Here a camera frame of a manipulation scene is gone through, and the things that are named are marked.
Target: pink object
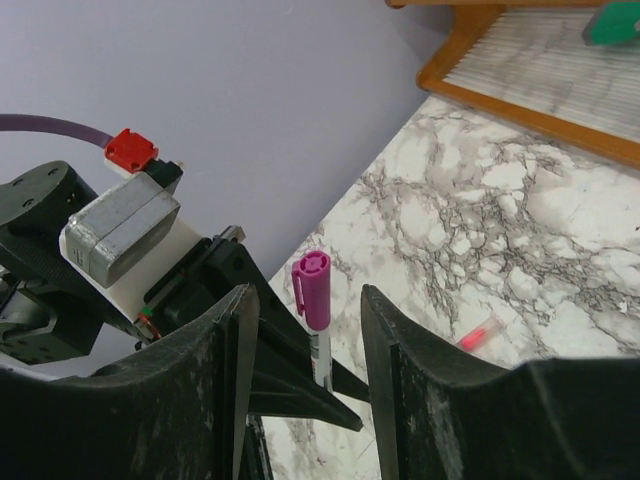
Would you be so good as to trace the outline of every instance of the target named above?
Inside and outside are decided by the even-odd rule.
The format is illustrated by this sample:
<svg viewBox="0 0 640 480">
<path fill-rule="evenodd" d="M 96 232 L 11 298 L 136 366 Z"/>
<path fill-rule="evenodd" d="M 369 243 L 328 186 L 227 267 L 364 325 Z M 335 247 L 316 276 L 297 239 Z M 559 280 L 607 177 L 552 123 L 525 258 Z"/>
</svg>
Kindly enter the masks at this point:
<svg viewBox="0 0 640 480">
<path fill-rule="evenodd" d="M 476 348 L 489 340 L 500 328 L 500 322 L 495 317 L 489 317 L 479 327 L 467 333 L 458 342 L 458 346 L 465 352 L 473 352 Z"/>
<path fill-rule="evenodd" d="M 331 323 L 331 258 L 316 250 L 293 264 L 291 280 L 298 315 L 310 329 L 321 332 Z"/>
</svg>

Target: pink pen on table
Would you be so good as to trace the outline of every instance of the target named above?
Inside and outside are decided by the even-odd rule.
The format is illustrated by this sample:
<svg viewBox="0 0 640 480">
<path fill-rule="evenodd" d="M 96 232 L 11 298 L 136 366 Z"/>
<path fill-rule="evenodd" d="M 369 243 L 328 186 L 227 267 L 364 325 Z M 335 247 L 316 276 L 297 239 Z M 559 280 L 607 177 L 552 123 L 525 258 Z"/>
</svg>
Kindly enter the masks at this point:
<svg viewBox="0 0 640 480">
<path fill-rule="evenodd" d="M 291 280 L 298 315 L 304 314 L 309 329 L 313 378 L 331 392 L 331 258 L 319 250 L 307 253 L 293 264 Z"/>
<path fill-rule="evenodd" d="M 465 352 L 473 352 L 489 341 L 500 328 L 502 328 L 502 324 L 492 315 L 462 337 L 457 345 Z"/>
</svg>

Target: marble countertop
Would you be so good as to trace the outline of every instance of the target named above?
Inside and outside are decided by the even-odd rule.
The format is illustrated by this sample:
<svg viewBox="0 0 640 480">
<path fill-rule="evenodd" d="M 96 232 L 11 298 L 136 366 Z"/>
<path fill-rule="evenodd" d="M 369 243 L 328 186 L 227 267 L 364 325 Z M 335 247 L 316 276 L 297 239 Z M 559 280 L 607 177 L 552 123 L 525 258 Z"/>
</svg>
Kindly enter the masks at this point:
<svg viewBox="0 0 640 480">
<path fill-rule="evenodd" d="M 271 285 L 295 312 L 292 263 L 331 255 L 333 354 L 365 381 L 365 283 L 451 342 L 494 315 L 474 354 L 501 366 L 638 355 L 637 192 L 638 171 L 432 96 Z M 277 480 L 380 478 L 371 410 L 341 399 L 361 432 L 264 419 Z"/>
</svg>

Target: wall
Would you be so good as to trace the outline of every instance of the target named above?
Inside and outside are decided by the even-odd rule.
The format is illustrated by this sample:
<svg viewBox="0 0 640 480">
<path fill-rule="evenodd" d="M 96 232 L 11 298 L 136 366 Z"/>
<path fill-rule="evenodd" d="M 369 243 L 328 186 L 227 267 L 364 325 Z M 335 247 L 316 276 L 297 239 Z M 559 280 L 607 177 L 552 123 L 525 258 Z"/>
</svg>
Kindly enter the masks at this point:
<svg viewBox="0 0 640 480">
<path fill-rule="evenodd" d="M 383 0 L 41 0 L 0 13 L 2 111 L 143 133 L 186 164 L 181 215 L 206 235 L 242 225 L 267 277 L 424 100 L 415 74 L 451 21 L 447 7 Z M 0 152 L 2 181 L 54 159 L 98 191 L 116 181 L 73 140 L 4 134 Z M 83 368 L 130 352 L 109 338 Z"/>
</svg>

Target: pink marker cap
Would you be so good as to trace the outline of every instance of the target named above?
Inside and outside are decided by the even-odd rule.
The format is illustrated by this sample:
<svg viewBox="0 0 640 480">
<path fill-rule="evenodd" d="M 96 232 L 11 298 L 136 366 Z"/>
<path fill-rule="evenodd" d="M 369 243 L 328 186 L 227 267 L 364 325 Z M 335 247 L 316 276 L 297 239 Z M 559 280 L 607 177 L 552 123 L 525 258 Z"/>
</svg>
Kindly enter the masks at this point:
<svg viewBox="0 0 640 480">
<path fill-rule="evenodd" d="M 291 280 L 298 315 L 320 332 L 331 323 L 331 258 L 319 250 L 307 253 L 293 264 Z"/>
</svg>

